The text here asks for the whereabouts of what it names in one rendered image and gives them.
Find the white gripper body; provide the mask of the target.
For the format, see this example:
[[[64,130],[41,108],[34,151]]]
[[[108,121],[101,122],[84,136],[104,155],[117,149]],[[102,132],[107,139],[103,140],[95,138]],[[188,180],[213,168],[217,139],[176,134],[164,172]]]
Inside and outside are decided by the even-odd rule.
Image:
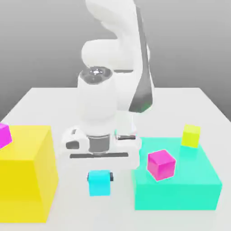
[[[62,148],[61,163],[86,170],[132,170],[139,166],[140,139],[117,140],[104,155]]]

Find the small cyan cube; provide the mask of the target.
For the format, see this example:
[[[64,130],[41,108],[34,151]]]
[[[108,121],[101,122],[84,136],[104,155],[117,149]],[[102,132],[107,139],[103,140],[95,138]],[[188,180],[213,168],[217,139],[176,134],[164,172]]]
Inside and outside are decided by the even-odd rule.
[[[111,194],[110,171],[90,171],[88,185],[90,196],[109,196]]]

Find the small magenta cube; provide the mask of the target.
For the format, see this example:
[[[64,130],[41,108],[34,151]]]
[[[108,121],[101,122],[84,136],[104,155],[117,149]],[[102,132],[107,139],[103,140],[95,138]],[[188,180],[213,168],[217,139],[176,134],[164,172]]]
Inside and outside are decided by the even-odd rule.
[[[0,148],[12,142],[11,132],[8,125],[0,123]]]
[[[148,154],[147,170],[156,181],[173,177],[175,168],[176,159],[167,150]]]

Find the small yellow-green cube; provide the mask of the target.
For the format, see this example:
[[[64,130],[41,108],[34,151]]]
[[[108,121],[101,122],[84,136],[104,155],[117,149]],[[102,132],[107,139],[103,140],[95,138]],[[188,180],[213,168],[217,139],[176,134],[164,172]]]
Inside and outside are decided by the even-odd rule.
[[[197,148],[200,138],[200,126],[188,125],[184,126],[181,145],[191,148]]]

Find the large yellow box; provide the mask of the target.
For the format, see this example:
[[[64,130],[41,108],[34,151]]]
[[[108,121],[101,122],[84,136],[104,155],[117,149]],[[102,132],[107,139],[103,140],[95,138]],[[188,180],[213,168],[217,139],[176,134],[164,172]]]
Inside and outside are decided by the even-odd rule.
[[[0,149],[0,223],[45,223],[58,185],[51,127],[10,126]]]

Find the large turquoise box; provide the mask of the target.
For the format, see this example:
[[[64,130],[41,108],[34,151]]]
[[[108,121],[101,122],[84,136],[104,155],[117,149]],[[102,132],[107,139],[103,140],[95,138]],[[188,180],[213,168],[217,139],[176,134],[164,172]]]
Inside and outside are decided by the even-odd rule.
[[[148,154],[167,150],[176,160],[173,177],[156,181],[147,170]],[[143,137],[140,165],[131,171],[135,210],[215,210],[222,182],[202,146],[181,145],[181,138]]]

